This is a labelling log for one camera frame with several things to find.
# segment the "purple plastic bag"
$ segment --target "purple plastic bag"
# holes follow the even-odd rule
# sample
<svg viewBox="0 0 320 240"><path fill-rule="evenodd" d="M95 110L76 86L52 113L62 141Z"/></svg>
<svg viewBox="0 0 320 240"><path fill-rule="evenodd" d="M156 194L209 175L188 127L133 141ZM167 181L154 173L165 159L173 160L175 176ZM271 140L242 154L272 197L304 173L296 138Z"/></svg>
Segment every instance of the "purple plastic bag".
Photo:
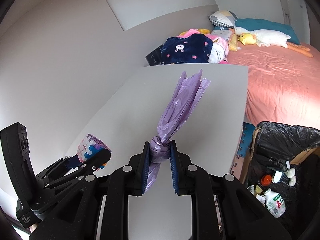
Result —
<svg viewBox="0 0 320 240"><path fill-rule="evenodd" d="M160 163L170 157L170 138L185 123L210 85L208 79L201 81L201 75L202 69L189 78L185 71L181 74L172 99L160 118L157 127L158 136L154 136L150 142L151 163L146 191L156 181Z"/></svg>

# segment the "stuffed toy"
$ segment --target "stuffed toy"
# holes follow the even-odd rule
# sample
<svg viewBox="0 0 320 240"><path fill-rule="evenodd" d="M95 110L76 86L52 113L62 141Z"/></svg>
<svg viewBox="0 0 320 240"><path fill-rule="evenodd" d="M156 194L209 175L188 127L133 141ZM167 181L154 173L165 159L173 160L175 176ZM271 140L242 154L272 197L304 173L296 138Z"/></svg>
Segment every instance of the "stuffed toy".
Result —
<svg viewBox="0 0 320 240"><path fill-rule="evenodd" d="M207 30L207 29L194 29L194 30L196 30L196 31L198 31L198 32L200 32L200 33L202 33L202 34L210 34L210 31ZM182 35L186 34L187 32L188 32L188 31L183 32L183 33L181 33L179 36L182 36Z"/></svg>
<svg viewBox="0 0 320 240"><path fill-rule="evenodd" d="M238 40L242 42L243 45L256 44L257 42L256 35L252 35L250 33L242 33Z"/></svg>
<svg viewBox="0 0 320 240"><path fill-rule="evenodd" d="M228 44L229 44L229 50L237 51L238 41L237 41L237 35L235 33L231 35L231 38Z"/></svg>
<svg viewBox="0 0 320 240"><path fill-rule="evenodd" d="M249 32L244 28L236 27L235 33L238 36L241 36L242 33L250 33L252 35L256 35L256 43L259 47L266 46L269 47L270 45L276 45L287 48L288 45L287 40L291 37L279 31L273 30L256 30Z"/></svg>
<svg viewBox="0 0 320 240"><path fill-rule="evenodd" d="M294 50L296 52L299 52L307 57L313 57L313 55L310 53L310 49L303 46L303 45L296 45L291 42L287 42L288 49Z"/></svg>

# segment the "plastic bottle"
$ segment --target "plastic bottle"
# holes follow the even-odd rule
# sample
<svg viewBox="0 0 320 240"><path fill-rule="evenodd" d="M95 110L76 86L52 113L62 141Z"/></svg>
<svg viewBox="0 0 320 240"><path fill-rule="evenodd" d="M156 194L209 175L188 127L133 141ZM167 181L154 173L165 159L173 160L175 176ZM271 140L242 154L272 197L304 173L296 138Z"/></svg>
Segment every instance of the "plastic bottle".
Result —
<svg viewBox="0 0 320 240"><path fill-rule="evenodd" d="M264 175L262 178L261 178L261 184L263 186L269 186L271 184L271 181L272 181L272 177L267 174L267 175Z"/></svg>
<svg viewBox="0 0 320 240"><path fill-rule="evenodd" d="M279 193L271 191L271 188L266 190L263 194L266 197L267 209L275 218L279 218L285 212L284 200Z"/></svg>

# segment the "pink bedsheet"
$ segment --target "pink bedsheet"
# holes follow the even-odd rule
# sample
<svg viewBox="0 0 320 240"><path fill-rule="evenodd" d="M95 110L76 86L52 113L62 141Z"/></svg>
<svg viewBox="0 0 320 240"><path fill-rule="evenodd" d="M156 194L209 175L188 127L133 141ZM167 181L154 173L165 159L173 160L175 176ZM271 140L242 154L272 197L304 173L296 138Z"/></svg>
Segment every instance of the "pink bedsheet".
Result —
<svg viewBox="0 0 320 240"><path fill-rule="evenodd" d="M230 51L228 62L249 66L246 116L261 121L302 125L320 130L320 52L313 58L290 49L256 45Z"/></svg>

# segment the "black device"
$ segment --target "black device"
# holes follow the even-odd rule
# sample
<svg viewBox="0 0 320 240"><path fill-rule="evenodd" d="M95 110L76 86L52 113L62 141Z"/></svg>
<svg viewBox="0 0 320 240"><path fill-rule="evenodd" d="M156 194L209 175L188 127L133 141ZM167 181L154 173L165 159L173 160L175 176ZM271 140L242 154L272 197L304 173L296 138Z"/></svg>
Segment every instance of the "black device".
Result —
<svg viewBox="0 0 320 240"><path fill-rule="evenodd" d="M26 128L15 123L3 129L0 137L19 198L17 217L24 227L39 223L30 240L95 239L104 195L100 239L128 240L128 196L142 196L145 192L149 142L145 142L141 154L133 155L128 165L111 175L97 178L92 174L95 167L110 159L110 151L103 149L77 163L78 169L70 174L67 172L75 166L77 155L60 159L35 176ZM221 238L214 195L220 208L223 239L247 240L259 235L262 240L291 240L282 225L233 175L210 175L193 165L188 155L179 153L175 141L170 147L175 192L191 195L192 199L192 240Z"/></svg>
<svg viewBox="0 0 320 240"><path fill-rule="evenodd" d="M156 66L161 64L161 49L163 45L160 45L158 48L146 55L146 60L149 63L149 66Z"/></svg>

